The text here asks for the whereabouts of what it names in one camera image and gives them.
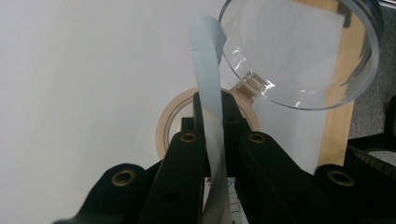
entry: gray surface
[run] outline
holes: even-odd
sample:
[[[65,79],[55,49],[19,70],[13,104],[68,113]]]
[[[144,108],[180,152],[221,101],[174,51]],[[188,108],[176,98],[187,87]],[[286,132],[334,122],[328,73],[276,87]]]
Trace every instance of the gray surface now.
[[[349,138],[382,133],[385,104],[396,95],[396,9],[382,7],[385,33],[378,73],[372,85],[355,101]],[[396,153],[370,153],[396,165]]]

